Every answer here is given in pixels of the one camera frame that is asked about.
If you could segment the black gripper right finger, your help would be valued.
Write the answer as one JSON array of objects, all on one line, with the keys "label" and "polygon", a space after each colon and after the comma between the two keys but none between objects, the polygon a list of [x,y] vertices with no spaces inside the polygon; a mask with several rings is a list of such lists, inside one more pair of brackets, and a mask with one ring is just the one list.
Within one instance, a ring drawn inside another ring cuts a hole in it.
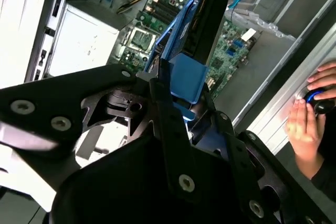
[{"label": "black gripper right finger", "polygon": [[202,148],[217,160],[211,180],[214,203],[203,223],[330,223],[330,219],[252,132],[236,134],[229,117],[202,95],[210,125]]}]

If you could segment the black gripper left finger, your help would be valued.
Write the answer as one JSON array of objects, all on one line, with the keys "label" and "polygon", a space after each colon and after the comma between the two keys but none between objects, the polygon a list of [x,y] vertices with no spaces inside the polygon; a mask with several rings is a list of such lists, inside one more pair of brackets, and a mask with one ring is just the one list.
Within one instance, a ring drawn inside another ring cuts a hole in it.
[{"label": "black gripper left finger", "polygon": [[72,154],[85,131],[125,117],[128,144],[143,137],[159,141],[169,191],[197,198],[195,159],[182,114],[173,104],[171,79],[167,62],[149,81],[123,66],[107,65],[2,89],[2,142],[32,154],[45,167],[48,158],[62,162]]}]

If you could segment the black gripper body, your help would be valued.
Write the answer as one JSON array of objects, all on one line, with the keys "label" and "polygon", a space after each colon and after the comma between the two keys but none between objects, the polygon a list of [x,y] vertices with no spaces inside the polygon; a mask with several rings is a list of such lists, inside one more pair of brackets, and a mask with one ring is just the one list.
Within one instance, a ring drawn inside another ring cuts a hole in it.
[{"label": "black gripper body", "polygon": [[72,174],[60,187],[50,223],[257,223],[242,211],[229,165],[193,148],[195,203],[169,191],[159,141],[143,137]]}]

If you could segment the person's left hand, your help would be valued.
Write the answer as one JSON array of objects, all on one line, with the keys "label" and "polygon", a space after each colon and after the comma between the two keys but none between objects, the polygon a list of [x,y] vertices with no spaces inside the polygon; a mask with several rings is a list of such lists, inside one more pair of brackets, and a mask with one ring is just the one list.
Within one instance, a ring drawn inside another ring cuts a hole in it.
[{"label": "person's left hand", "polygon": [[311,104],[304,99],[294,102],[287,119],[286,133],[295,153],[296,164],[308,179],[316,175],[324,162],[318,148],[324,134],[325,120],[325,115],[316,116]]}]

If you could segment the person's right hand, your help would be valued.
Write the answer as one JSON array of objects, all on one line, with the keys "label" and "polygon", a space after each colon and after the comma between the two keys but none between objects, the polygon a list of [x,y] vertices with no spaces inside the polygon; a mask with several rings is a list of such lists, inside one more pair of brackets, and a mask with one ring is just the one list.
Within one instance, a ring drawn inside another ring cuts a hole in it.
[{"label": "person's right hand", "polygon": [[314,96],[315,100],[335,99],[335,60],[319,66],[307,81],[308,90],[326,88],[326,91]]}]

